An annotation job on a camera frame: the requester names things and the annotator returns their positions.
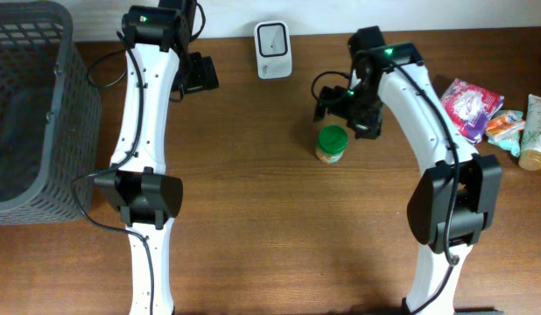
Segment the green lid jar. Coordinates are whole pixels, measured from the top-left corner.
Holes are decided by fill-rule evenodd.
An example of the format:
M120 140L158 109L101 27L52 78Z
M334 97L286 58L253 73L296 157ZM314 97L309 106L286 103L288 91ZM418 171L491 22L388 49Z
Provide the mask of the green lid jar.
M341 126L329 125L318 135L315 154L321 162L334 164L342 158L347 146L347 132Z

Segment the red purple tissue pack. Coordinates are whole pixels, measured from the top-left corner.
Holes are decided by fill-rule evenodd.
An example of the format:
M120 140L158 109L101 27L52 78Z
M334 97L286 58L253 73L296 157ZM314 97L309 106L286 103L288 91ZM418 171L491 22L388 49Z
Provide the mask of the red purple tissue pack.
M491 117L502 107L504 96L454 79L440 101L457 130L468 142L478 144Z

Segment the orange Kleenex tissue pack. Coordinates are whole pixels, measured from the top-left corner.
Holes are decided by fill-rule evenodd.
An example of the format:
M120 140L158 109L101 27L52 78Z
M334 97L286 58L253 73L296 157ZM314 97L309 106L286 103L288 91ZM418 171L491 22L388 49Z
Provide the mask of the orange Kleenex tissue pack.
M488 122L485 135L490 140L497 142L523 130L524 126L523 113L518 114L514 110L506 110Z

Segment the mint green wipes pack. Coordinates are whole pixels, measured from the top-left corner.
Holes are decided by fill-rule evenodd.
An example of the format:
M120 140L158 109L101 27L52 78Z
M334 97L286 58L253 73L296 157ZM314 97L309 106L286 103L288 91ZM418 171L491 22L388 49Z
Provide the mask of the mint green wipes pack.
M499 110L495 113L493 118L497 115L500 115L506 110ZM520 131L518 131L516 134L508 136L500 141L492 141L488 139L488 142L490 144L494 144L499 146L500 148L509 151L514 157L518 158L520 154Z

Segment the white floral cream tube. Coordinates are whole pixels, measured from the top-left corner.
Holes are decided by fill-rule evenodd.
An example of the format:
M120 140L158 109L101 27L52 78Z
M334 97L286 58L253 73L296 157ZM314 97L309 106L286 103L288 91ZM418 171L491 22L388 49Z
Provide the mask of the white floral cream tube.
M518 163L528 171L541 169L541 97L533 94L528 95L528 111Z

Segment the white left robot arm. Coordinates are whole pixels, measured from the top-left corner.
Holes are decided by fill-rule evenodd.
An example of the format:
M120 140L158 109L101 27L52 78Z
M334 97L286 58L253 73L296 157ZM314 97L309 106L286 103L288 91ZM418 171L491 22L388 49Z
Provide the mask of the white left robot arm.
M122 18L126 59L123 119L109 168L93 181L119 213L130 242L132 314L173 314L169 249L184 196L180 178L166 172L165 132L173 95L219 86L213 61L189 45L200 34L196 18L206 16L195 0L133 5Z

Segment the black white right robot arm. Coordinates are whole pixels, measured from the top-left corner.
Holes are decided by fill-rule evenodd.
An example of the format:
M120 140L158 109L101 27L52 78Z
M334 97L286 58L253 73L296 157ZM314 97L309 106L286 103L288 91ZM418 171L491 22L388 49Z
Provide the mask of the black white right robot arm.
M397 119L418 162L420 180L407 205L418 261L402 314L455 314L453 297L464 262L493 223L502 180L494 155L483 156L453 125L412 42L389 45L376 26L348 40L346 87L313 93L314 121L332 114L355 138L376 139L383 109Z

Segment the white barcode scanner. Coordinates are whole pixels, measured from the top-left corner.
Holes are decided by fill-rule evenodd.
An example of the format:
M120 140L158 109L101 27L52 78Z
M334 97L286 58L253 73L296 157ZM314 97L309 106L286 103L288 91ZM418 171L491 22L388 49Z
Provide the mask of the white barcode scanner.
M292 47L288 25L284 21L264 21L254 27L257 74L262 80L292 74Z

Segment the grey plastic basket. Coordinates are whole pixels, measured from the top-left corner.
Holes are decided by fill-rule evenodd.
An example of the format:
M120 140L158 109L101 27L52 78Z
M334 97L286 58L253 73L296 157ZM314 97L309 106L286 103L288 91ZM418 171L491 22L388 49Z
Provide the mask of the grey plastic basket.
M0 3L0 225L75 221L93 187L102 103L69 11Z

